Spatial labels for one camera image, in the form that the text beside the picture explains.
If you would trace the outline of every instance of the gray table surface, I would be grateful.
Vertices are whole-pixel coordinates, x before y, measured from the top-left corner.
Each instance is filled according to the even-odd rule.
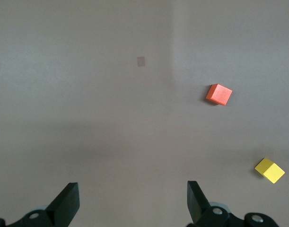
[[[78,182],[71,226],[184,227],[188,180],[289,227],[289,0],[0,1],[0,217]]]

